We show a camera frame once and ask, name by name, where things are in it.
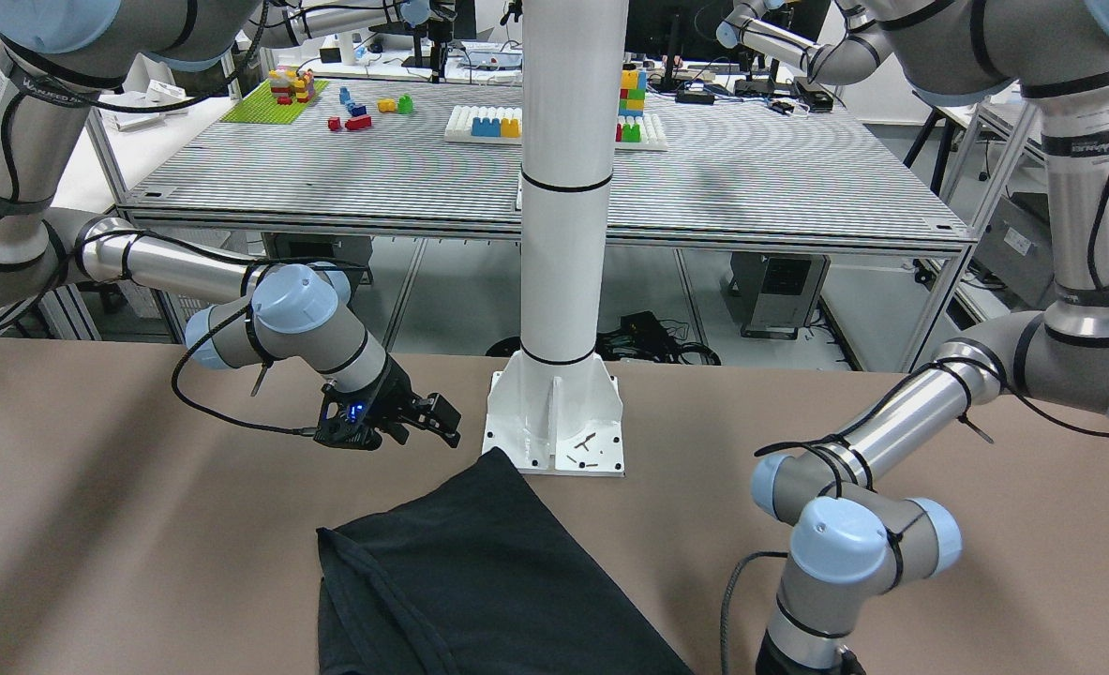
slotted aluminum table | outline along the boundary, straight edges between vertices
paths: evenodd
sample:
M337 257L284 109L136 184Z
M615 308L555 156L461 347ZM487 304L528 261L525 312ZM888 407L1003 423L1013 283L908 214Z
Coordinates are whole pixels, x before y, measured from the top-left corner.
M411 115L330 132L359 103L409 94ZM520 89L333 82L296 123L215 123L138 187L121 213L150 227L515 241L521 151L442 140L454 106L519 106ZM667 153L618 151L609 244L764 253L874 253L952 260L903 358L947 306L975 238L848 112L786 119L756 102L682 106L650 95Z

green lego baseplate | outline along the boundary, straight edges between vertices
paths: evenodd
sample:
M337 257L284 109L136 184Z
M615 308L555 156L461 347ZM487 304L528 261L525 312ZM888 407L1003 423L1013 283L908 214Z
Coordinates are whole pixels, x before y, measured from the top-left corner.
M313 86L317 89L315 101L328 86L327 80L313 81ZM281 106L279 102L271 95L271 82L258 84L245 99L233 106L232 111L225 112L221 121L232 121L237 124L292 124L296 119L308 110L313 103L292 103L289 106Z

toy block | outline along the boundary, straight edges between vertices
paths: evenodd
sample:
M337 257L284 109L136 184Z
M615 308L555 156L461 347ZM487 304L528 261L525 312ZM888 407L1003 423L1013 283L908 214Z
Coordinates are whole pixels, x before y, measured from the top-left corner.
M358 119L345 120L345 130L358 131L359 129L370 129L370 115L362 115Z

gray floor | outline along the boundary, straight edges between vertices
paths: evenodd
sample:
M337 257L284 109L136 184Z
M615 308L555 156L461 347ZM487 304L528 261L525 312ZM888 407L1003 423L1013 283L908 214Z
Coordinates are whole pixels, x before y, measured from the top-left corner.
M917 127L875 126L872 131L903 157ZM936 158L939 132L933 134L913 171L927 184ZM955 213L970 219L986 183L979 181L987 144L975 150L953 200ZM990 150L998 161L1000 144ZM1021 167L1014 185L1037 185L1034 167ZM729 253L678 252L669 247L610 247L604 260L600 329L611 330L619 317L653 311L659 319L684 325L682 340L705 342L725 365L757 368L845 370L845 355L825 328L806 329L795 340L766 340L740 335L742 321L724 288L729 285ZM859 278L889 275L906 283L912 260L842 258L835 260L830 283L857 285ZM362 286L354 307L370 330L393 350L404 354L482 355L495 342L520 330L520 255L516 244L464 241L377 238L370 260L374 284ZM857 288L849 296L857 303ZM862 311L841 307L835 315ZM101 333L113 340L159 340L159 320L135 319L124 308L113 315L93 311ZM824 324L820 313L816 324ZM908 317L896 317L894 331L910 328ZM901 341L888 341L892 344Z

white column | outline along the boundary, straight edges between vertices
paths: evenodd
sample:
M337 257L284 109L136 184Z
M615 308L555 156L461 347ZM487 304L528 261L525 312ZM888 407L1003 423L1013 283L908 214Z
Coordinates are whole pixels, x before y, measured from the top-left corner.
M525 349L494 381L482 449L526 471L623 473L621 401L593 350L627 12L625 0L525 6Z

